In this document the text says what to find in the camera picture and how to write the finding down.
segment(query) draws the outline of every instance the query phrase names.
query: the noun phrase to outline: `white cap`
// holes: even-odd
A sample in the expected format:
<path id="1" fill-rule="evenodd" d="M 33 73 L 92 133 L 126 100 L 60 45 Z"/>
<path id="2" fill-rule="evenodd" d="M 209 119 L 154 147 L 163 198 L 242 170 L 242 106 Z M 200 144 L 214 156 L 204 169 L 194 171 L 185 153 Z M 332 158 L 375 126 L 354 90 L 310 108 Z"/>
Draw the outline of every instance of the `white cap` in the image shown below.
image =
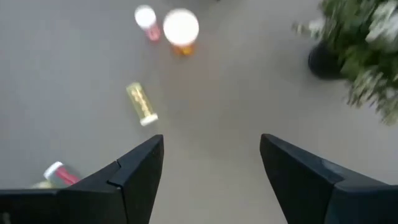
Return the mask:
<path id="1" fill-rule="evenodd" d="M 155 11 L 147 5 L 138 6 L 134 16 L 137 24 L 143 29 L 148 29 L 156 23 Z"/>
<path id="2" fill-rule="evenodd" d="M 157 114 L 151 114 L 149 116 L 146 116 L 145 118 L 142 118 L 140 120 L 140 123 L 142 126 L 147 126 L 148 124 L 151 124 L 152 122 L 157 120 L 158 120 Z"/>
<path id="3" fill-rule="evenodd" d="M 171 10 L 164 19 L 164 35 L 177 46 L 192 44 L 199 34 L 197 17 L 188 9 Z"/>
<path id="4" fill-rule="evenodd" d="M 44 177 L 48 180 L 51 175 L 60 167 L 63 166 L 62 162 L 54 162 L 47 170 L 44 172 Z"/>

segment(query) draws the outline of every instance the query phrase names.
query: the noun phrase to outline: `black pot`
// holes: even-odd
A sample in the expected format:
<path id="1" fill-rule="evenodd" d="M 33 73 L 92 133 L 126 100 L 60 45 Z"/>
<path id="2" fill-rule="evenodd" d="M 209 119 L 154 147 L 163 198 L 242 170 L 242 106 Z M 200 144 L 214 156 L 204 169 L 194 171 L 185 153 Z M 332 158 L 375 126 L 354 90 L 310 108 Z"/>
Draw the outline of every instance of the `black pot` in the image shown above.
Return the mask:
<path id="1" fill-rule="evenodd" d="M 311 50 L 308 56 L 308 66 L 311 72 L 323 80 L 338 80 L 343 76 L 340 73 L 341 67 L 338 65 L 338 57 L 332 54 L 326 43 L 321 42 Z"/>

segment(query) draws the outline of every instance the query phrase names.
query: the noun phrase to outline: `potted plant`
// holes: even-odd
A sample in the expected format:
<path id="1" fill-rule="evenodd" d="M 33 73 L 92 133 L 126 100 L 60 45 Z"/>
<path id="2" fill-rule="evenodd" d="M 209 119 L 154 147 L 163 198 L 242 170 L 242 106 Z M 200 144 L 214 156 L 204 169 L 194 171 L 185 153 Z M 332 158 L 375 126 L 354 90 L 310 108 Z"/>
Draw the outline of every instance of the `potted plant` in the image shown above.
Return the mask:
<path id="1" fill-rule="evenodd" d="M 323 17 L 294 24 L 299 34 L 320 40 L 309 58 L 320 78 L 345 78 L 348 104 L 376 105 L 382 122 L 398 120 L 398 1 L 323 0 Z"/>

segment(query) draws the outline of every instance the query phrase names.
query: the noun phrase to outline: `green plant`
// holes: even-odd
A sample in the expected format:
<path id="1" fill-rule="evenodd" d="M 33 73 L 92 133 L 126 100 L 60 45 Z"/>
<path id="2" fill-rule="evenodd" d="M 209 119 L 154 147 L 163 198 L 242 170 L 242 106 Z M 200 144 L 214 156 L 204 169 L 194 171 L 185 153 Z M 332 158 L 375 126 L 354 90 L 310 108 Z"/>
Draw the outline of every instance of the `green plant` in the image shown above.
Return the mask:
<path id="1" fill-rule="evenodd" d="M 382 122 L 398 121 L 398 0 L 323 0 L 323 18 L 294 24 L 326 42 L 349 81 L 348 104 L 376 105 Z"/>

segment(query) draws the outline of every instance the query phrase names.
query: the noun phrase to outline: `plastic container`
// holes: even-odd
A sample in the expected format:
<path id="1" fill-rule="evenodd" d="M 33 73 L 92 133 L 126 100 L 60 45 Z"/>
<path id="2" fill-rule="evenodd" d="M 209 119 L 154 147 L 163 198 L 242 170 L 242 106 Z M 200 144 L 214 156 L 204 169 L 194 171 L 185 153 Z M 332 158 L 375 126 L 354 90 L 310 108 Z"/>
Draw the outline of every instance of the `plastic container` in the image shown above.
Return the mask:
<path id="1" fill-rule="evenodd" d="M 44 177 L 54 186 L 58 188 L 69 187 L 81 180 L 81 177 L 71 167 L 54 162 L 44 172 Z"/>
<path id="2" fill-rule="evenodd" d="M 149 40 L 157 41 L 160 39 L 160 29 L 156 23 L 156 14 L 150 6 L 138 6 L 134 17 L 138 26 L 145 31 Z"/>
<path id="3" fill-rule="evenodd" d="M 191 55 L 199 34 L 197 17 L 188 9 L 171 10 L 165 17 L 163 30 L 174 51 L 180 55 Z"/>
<path id="4" fill-rule="evenodd" d="M 145 95 L 140 83 L 132 83 L 126 87 L 126 90 L 137 111 L 142 126 L 147 126 L 158 120 L 157 114 L 150 105 L 148 97 Z"/>

